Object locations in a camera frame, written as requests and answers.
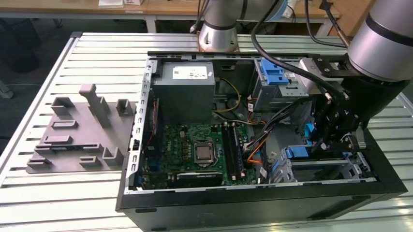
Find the orange wire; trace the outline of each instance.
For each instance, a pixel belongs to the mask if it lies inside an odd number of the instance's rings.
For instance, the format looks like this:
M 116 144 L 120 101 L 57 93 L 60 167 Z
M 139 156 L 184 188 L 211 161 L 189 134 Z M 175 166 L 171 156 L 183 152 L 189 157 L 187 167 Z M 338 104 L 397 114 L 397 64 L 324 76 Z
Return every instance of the orange wire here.
M 251 114 L 252 114 L 252 112 L 249 111 L 249 112 L 247 113 L 247 122 L 248 122 L 248 123 L 258 123 L 258 121 L 252 121 L 252 120 L 251 120 Z
M 252 160 L 251 158 L 252 158 L 255 152 L 258 151 L 258 149 L 262 147 L 263 143 L 266 142 L 266 139 L 267 139 L 267 138 L 263 139 L 263 141 L 259 143 L 259 145 L 258 145 L 256 148 L 253 149 L 251 155 L 248 156 L 248 158 L 247 158 L 247 160 L 245 160 L 248 163 L 251 163 L 251 162 L 252 162 L 252 163 L 255 163 L 255 162 L 256 162 L 256 163 L 260 163 L 260 161 Z

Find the blue plastic latch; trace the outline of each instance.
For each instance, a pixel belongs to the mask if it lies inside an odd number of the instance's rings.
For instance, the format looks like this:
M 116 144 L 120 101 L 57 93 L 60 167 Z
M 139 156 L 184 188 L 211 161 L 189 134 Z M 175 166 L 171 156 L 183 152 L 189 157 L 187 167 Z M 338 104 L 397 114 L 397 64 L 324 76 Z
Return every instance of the blue plastic latch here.
M 276 161 L 276 162 L 274 163 L 272 168 L 271 168 L 271 173 L 274 173 L 274 171 L 275 171 L 278 165 L 279 165 L 279 161 Z
M 306 123 L 303 126 L 303 135 L 306 138 L 310 138 L 310 133 L 314 130 L 312 123 Z
M 294 158 L 307 158 L 308 153 L 303 146 L 294 146 L 287 149 L 290 153 L 292 154 Z
M 292 158 L 292 153 L 288 148 L 284 150 L 284 154 L 286 154 L 287 159 Z
M 266 59 L 260 61 L 260 65 L 262 65 L 262 72 L 266 76 L 267 85 L 287 85 L 290 83 L 283 76 L 282 67 L 278 67 Z

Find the white paper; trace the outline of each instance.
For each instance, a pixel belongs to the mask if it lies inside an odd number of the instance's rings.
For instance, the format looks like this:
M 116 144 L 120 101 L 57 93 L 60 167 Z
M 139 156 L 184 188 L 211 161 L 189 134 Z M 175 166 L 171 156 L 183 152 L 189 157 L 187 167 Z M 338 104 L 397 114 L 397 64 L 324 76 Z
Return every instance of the white paper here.
M 176 66 L 172 79 L 207 79 L 207 68 L 205 66 Z
M 120 8 L 123 0 L 98 0 L 98 8 Z

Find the aluminum extrusion table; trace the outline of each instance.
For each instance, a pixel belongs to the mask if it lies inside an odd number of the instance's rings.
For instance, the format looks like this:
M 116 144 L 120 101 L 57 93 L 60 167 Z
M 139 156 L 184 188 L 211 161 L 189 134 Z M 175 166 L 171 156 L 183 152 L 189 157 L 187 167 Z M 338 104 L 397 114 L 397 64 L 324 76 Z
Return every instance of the aluminum extrusion table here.
M 314 44 L 307 37 L 259 36 L 258 40 L 268 52 L 344 52 Z M 241 52 L 255 51 L 248 35 L 239 35 L 239 46 Z M 84 102 L 76 94 L 78 87 L 94 83 L 97 95 L 108 102 L 120 98 L 136 101 L 148 51 L 196 51 L 196 38 L 185 34 L 73 33 L 0 157 L 0 231 L 139 231 L 124 214 L 114 212 L 120 171 L 28 174 L 25 167 L 52 117 L 54 97 Z M 370 132 L 407 193 L 335 220 L 241 226 L 232 231 L 411 231 L 411 116 L 411 104 L 401 94 L 370 121 Z

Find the black cable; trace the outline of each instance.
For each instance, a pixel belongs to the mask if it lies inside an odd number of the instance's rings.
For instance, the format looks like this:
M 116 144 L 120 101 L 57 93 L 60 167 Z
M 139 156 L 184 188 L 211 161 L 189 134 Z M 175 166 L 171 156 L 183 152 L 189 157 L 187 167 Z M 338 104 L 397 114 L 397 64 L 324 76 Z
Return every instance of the black cable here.
M 197 19 L 197 17 L 199 17 L 199 12 L 200 11 L 200 0 L 197 0 L 197 11 L 196 11 L 196 19 Z
M 299 98 L 292 103 L 290 103 L 286 107 L 283 107 L 270 118 L 270 120 L 266 122 L 262 133 L 258 136 L 258 139 L 252 140 L 245 147 L 251 147 L 256 142 L 260 142 L 266 136 L 270 134 L 271 130 L 274 129 L 274 126 L 276 123 L 279 123 L 280 120 L 287 118 L 291 113 L 294 112 L 295 108 L 304 102 L 312 100 L 312 96 L 307 98 Z
M 196 22 L 195 22 L 195 24 L 191 27 L 191 30 L 189 30 L 191 33 L 196 33 L 196 31 L 197 31 L 199 22 L 200 22 L 201 17 L 204 16 L 207 5 L 208 5 L 208 0 L 204 0 L 204 2 L 201 4 L 201 7 L 200 7 L 200 0 L 197 1 Z
M 322 6 L 323 6 L 324 12 L 327 13 L 327 17 L 328 17 L 328 19 L 330 19 L 330 21 L 332 23 L 332 27 L 335 28 L 336 32 L 339 32 L 340 28 L 338 26 L 338 23 L 336 23 L 334 17 L 332 17 L 332 14 L 331 14 L 331 11 L 330 11 L 330 7 L 328 7 L 328 4 L 327 4 L 327 0 L 322 0 Z
M 320 45 L 346 48 L 346 45 L 343 44 L 320 41 L 314 37 L 312 32 L 311 32 L 311 27 L 310 27 L 308 0 L 303 1 L 303 12 L 304 12 L 304 24 L 307 26 L 307 31 L 308 31 L 311 40 Z
M 267 54 L 267 52 L 263 50 L 263 48 L 260 47 L 258 40 L 256 40 L 256 30 L 258 27 L 260 26 L 260 24 L 263 23 L 264 19 L 268 17 L 276 3 L 279 0 L 276 0 L 272 4 L 272 6 L 270 7 L 268 11 L 266 12 L 266 14 L 263 15 L 262 19 L 259 20 L 259 22 L 256 23 L 252 31 L 251 31 L 251 41 L 253 44 L 253 47 L 258 51 L 258 53 L 275 65 L 278 65 L 279 67 L 282 67 L 283 69 L 288 70 L 292 73 L 296 73 L 298 75 L 300 75 L 303 78 L 308 79 L 310 81 L 312 81 L 318 87 L 322 87 L 326 89 L 326 91 L 330 93 L 331 96 L 336 97 L 336 98 L 342 98 L 342 94 L 340 92 L 330 85 L 330 83 L 327 83 L 324 80 L 322 80 L 318 76 L 315 76 L 314 74 L 311 74 L 310 72 L 307 72 L 306 70 L 295 67 L 294 65 L 290 65 L 284 62 L 282 62 L 280 60 L 275 59 L 270 54 Z
M 288 5 L 287 5 L 287 7 L 288 7 L 288 8 L 291 9 L 291 11 L 292 11 L 292 21 L 291 21 L 291 23 L 295 23 L 295 22 L 296 22 L 295 11 L 294 11 L 292 7 L 290 7 Z

